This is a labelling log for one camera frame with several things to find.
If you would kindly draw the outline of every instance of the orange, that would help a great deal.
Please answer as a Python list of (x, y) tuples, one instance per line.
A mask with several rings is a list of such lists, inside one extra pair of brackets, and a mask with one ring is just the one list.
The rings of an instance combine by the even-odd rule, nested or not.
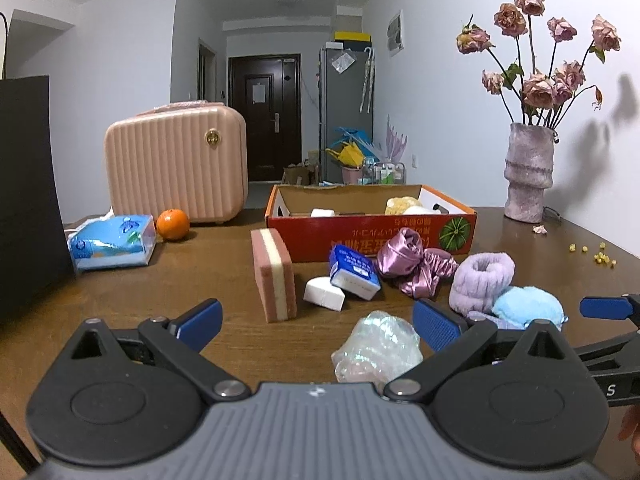
[(156, 231), (165, 240), (181, 240), (189, 232), (189, 217), (182, 209), (162, 211), (156, 222)]

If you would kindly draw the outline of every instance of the gray textured vase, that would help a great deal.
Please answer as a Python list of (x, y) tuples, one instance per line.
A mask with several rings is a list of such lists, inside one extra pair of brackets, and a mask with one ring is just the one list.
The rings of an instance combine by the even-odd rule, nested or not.
[(544, 126), (511, 125), (504, 177), (509, 195), (504, 215), (514, 220), (542, 220), (545, 189), (553, 185), (554, 133)]

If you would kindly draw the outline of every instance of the human hand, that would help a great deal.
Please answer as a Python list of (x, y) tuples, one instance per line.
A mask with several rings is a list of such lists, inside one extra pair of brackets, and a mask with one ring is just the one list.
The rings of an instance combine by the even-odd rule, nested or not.
[(631, 448), (636, 454), (636, 463), (640, 465), (640, 406), (631, 406), (626, 410), (620, 424), (618, 440), (626, 440), (632, 435)]

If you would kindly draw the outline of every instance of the refrigerator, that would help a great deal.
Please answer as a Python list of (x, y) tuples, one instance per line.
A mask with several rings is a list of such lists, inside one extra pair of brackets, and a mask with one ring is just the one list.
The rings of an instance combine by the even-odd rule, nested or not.
[(373, 98), (367, 113), (369, 102), (369, 83), (367, 97), (360, 112), (362, 86), (364, 84), (366, 52), (349, 54), (355, 61), (344, 72), (339, 73), (333, 66), (333, 60), (342, 50), (323, 48), (320, 51), (320, 180), (341, 183), (342, 169), (335, 159), (325, 152), (325, 148), (342, 137), (335, 131), (338, 126), (354, 128), (367, 133), (369, 140), (373, 132)]

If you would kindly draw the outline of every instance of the blue and white box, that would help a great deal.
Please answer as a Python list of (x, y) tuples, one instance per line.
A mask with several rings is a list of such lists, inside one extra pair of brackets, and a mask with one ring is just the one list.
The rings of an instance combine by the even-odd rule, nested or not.
[(93, 221), (68, 244), (78, 270), (146, 266), (156, 246), (154, 219), (131, 215)]
[(369, 301), (380, 290), (376, 269), (364, 254), (344, 245), (334, 245), (329, 251), (329, 277), (338, 286)]

